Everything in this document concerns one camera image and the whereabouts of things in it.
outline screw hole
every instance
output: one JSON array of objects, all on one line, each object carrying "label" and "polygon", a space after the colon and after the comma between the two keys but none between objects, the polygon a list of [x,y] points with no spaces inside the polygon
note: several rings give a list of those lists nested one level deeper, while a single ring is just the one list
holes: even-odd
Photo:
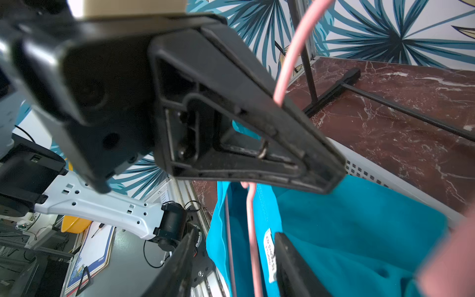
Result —
[{"label": "screw hole", "polygon": [[102,140],[102,146],[106,150],[112,150],[119,143],[120,135],[117,133],[110,133]]}]

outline teal garment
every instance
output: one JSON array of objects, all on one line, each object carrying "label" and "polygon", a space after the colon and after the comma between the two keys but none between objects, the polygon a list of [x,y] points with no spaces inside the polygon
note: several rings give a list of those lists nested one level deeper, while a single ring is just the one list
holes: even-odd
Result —
[{"label": "teal garment", "polygon": [[[218,203],[207,238],[211,259],[230,288],[224,197],[230,202],[237,295],[253,295],[245,212],[239,183],[218,182]],[[258,185],[254,218],[262,281],[267,296],[279,296],[268,282],[265,231],[283,231],[327,290],[337,296],[419,296],[413,274],[447,233],[440,212],[391,189],[346,176],[328,195]]]}]

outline screwdriver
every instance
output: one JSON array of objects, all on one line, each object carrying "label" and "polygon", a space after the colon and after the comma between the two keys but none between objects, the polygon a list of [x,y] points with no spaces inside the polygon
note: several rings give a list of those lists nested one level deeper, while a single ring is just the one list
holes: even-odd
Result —
[{"label": "screwdriver", "polygon": [[99,224],[99,228],[97,228],[97,230],[94,232],[94,234],[91,236],[91,238],[94,237],[94,235],[95,235],[102,227],[104,227],[104,225],[105,225],[104,223],[100,223],[100,224]]}]

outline rectangular slot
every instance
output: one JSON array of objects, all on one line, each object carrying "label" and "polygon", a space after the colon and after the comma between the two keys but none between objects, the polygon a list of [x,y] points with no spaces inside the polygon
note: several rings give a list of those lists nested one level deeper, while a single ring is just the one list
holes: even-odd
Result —
[{"label": "rectangular slot", "polygon": [[34,155],[33,157],[31,157],[30,161],[38,163],[40,159],[41,159],[41,156]]}]

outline beige part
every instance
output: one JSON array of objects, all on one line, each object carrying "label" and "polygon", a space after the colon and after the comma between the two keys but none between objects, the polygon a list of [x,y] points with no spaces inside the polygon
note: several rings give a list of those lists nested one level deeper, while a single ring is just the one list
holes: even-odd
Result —
[{"label": "beige part", "polygon": [[67,0],[76,19],[104,16],[184,13],[186,0]]}]

